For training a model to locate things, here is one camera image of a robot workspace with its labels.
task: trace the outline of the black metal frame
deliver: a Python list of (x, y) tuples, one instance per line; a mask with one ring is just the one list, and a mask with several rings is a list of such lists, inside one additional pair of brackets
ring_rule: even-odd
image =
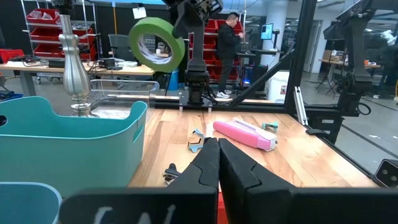
[[(247, 111), (247, 112), (263, 112), (263, 113), (287, 113), (290, 114), (293, 118), (296, 119), (296, 108), (295, 108), (295, 100), (294, 100), (294, 87), (300, 86), (303, 67), (305, 63), (305, 56), (307, 54), (308, 48), (308, 39), (310, 35), (310, 29), (312, 28), (313, 17), (315, 14), (315, 8), (317, 5), (317, 0), (303, 0), (299, 24), (298, 24), (298, 32), (295, 43), (295, 50), (291, 51), (290, 54), (287, 54), (282, 58), (282, 60), (272, 69), (270, 69), (267, 73), (265, 73), (262, 77), (260, 77), (252, 86), (242, 92), (236, 99), (230, 102), (219, 102), (215, 103), (211, 99), (204, 98), (203, 104), (189, 104), (187, 103), (189, 96), (187, 93), (181, 95), (179, 100), (173, 99), (151, 99), (151, 103), (155, 105), (155, 108), (162, 109), (181, 109), (185, 110), (205, 110), (208, 108), (212, 108), (213, 110), (220, 111)], [(260, 83), (264, 83), (270, 77), (272, 77), (277, 71), (280, 65), (285, 64), (290, 61), (289, 59), (293, 58), (291, 67), (290, 67), (290, 75), (287, 84), (287, 93), (284, 104), (276, 104), (276, 103), (247, 103), (244, 102), (245, 97), (247, 97), (250, 93), (256, 91), (256, 88)], [(99, 102), (99, 105), (112, 105), (111, 102)], [(337, 106), (333, 105), (305, 105), (305, 111), (310, 121), (314, 121), (313, 124), (315, 126), (309, 127), (306, 126), (307, 129), (312, 128), (325, 128), (330, 131), (330, 135), (326, 136), (323, 134), (319, 136), (319, 138), (324, 141), (327, 145), (329, 145), (333, 150), (335, 150), (339, 155), (344, 157), (347, 161), (349, 161), (352, 165), (354, 165), (357, 169), (359, 169), (363, 174), (368, 176), (370, 179), (375, 181), (374, 176), (366, 170), (364, 167), (356, 163), (352, 158), (347, 156), (341, 149), (338, 149), (332, 142), (335, 141), (338, 131), (340, 130), (342, 116), (353, 116), (358, 117), (359, 113), (356, 110), (342, 110)], [(320, 125), (323, 119), (330, 119), (333, 121), (337, 121), (334, 124), (330, 125)]]

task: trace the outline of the teal plastic bin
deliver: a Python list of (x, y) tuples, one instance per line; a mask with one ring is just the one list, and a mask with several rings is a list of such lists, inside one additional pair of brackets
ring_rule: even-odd
[(0, 181), (41, 182), (63, 197), (90, 187), (125, 187), (142, 159), (147, 105), (126, 119), (55, 114), (33, 96), (0, 103)]
[(61, 202), (47, 184), (0, 182), (0, 223), (56, 224)]

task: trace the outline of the trash can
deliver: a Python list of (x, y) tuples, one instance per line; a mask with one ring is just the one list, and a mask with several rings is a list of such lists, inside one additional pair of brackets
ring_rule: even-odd
[(267, 99), (274, 103), (284, 103), (288, 80), (289, 72), (277, 72), (271, 77), (268, 84)]

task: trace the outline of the silver vase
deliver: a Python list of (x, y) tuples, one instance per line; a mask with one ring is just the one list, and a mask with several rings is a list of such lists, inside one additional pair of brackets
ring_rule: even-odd
[(90, 79), (80, 60), (79, 37), (72, 32), (70, 16), (60, 15), (62, 34), (59, 35), (62, 50), (65, 52), (65, 71), (63, 86), (65, 92), (72, 97), (71, 105), (74, 116), (98, 117), (91, 113), (91, 104), (87, 102), (90, 94)]

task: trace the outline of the green tape roll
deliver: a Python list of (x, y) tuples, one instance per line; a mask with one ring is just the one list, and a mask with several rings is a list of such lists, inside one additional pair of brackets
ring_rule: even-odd
[[(159, 72), (171, 72), (176, 69), (185, 55), (185, 45), (181, 37), (172, 34), (173, 25), (156, 17), (143, 18), (131, 28), (130, 47), (140, 63)], [(164, 58), (153, 54), (144, 44), (144, 34), (154, 34), (162, 38), (171, 48), (171, 56)]]

